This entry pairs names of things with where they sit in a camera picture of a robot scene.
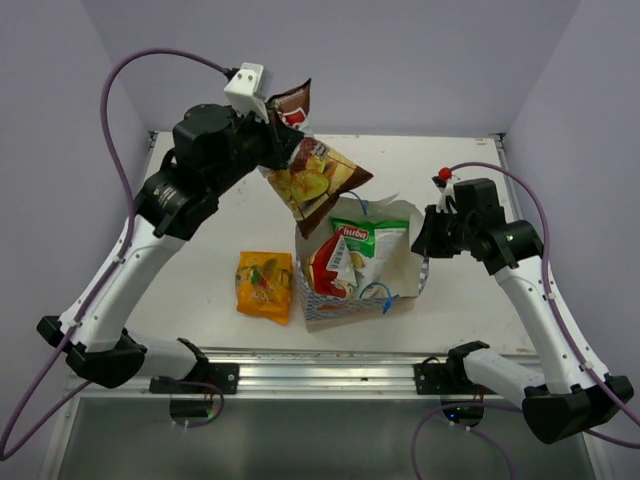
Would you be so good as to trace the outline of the green Chuba chips bag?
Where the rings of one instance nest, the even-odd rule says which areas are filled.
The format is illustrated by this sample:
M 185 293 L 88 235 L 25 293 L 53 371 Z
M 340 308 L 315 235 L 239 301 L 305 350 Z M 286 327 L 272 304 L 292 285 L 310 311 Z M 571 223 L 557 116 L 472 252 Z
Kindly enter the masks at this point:
M 408 220 L 353 221 L 330 218 L 335 233 L 344 237 L 357 281 L 355 296 L 378 280 L 392 253 L 409 229 Z

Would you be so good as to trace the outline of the red Chuba chips bag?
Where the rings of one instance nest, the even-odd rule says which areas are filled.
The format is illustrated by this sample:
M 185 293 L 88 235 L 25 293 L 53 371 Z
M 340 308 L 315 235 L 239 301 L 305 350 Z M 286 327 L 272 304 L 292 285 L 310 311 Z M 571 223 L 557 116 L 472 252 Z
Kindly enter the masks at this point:
M 305 275 L 311 289 L 324 296 L 351 298 L 357 287 L 346 240 L 335 233 L 307 260 Z

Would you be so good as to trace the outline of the orange candy bag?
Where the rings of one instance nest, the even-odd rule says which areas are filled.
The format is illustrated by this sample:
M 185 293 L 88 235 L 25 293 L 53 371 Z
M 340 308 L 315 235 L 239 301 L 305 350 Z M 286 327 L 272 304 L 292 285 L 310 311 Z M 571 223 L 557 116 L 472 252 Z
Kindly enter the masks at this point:
M 293 284 L 290 253 L 243 251 L 235 272 L 236 309 L 288 325 Z

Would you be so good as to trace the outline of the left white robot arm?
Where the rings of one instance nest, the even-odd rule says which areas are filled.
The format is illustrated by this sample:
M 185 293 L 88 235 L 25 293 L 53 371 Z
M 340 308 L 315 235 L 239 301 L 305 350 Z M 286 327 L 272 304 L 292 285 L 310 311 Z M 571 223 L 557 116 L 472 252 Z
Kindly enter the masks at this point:
M 172 136 L 94 279 L 63 314 L 37 325 L 77 376 L 106 388 L 135 376 L 171 378 L 189 393 L 205 386 L 206 360 L 195 345 L 143 339 L 126 322 L 164 265 L 217 211 L 220 197 L 257 167 L 285 168 L 304 138 L 273 110 L 261 120 L 216 104 L 191 108 Z

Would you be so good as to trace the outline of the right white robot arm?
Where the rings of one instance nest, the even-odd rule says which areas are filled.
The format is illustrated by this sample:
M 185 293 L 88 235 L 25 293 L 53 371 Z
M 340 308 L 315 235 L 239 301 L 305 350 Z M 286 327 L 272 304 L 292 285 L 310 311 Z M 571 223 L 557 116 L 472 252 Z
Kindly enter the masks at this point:
M 443 363 L 414 367 L 420 394 L 471 394 L 483 386 L 520 408 L 532 433 L 552 444 L 608 422 L 634 396 L 582 335 L 543 265 L 544 244 L 525 220 L 509 222 L 495 183 L 433 179 L 441 193 L 427 206 L 412 252 L 445 259 L 467 251 L 514 306 L 540 362 L 530 370 L 482 341 L 449 350 Z

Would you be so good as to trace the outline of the brown Chuba cassava chips bag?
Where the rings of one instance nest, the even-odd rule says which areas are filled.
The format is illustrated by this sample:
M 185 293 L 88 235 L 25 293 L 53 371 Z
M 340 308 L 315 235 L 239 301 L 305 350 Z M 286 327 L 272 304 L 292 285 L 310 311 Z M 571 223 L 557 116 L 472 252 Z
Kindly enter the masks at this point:
M 300 134 L 292 143 L 287 166 L 265 170 L 270 186 L 291 211 L 301 236 L 309 238 L 339 197 L 373 178 L 311 133 L 309 123 L 311 81 L 271 96 L 269 118 L 285 133 Z

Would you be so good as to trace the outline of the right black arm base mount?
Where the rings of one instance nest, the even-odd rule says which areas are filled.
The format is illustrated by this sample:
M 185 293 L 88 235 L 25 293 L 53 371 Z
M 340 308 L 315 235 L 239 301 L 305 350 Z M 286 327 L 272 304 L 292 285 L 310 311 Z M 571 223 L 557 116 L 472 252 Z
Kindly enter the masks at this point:
M 431 356 L 413 365 L 413 381 L 418 395 L 477 395 L 483 388 L 454 377 L 445 362 Z

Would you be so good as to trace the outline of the patterned paper bag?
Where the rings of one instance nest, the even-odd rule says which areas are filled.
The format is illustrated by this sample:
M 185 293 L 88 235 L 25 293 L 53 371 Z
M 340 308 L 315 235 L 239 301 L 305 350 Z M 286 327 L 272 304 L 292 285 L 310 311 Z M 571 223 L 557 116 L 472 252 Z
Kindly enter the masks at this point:
M 331 217 L 353 221 L 408 220 L 409 229 L 391 255 L 377 281 L 359 295 L 348 299 L 315 293 L 307 282 L 305 265 L 310 256 L 335 234 Z M 411 252 L 424 215 L 411 203 L 388 197 L 378 201 L 363 200 L 356 194 L 341 197 L 319 226 L 305 239 L 295 237 L 295 271 L 297 292 L 308 328 L 335 318 L 349 320 L 397 312 L 420 296 L 429 276 L 429 259 Z

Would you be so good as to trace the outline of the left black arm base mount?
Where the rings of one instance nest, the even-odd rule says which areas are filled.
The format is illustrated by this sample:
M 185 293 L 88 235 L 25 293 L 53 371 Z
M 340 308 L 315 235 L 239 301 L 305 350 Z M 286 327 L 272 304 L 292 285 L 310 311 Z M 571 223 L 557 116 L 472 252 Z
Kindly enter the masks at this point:
M 213 393 L 212 386 L 223 395 L 235 394 L 240 379 L 237 363 L 207 363 L 194 368 L 183 380 L 152 378 L 149 391 L 153 394 L 205 395 Z

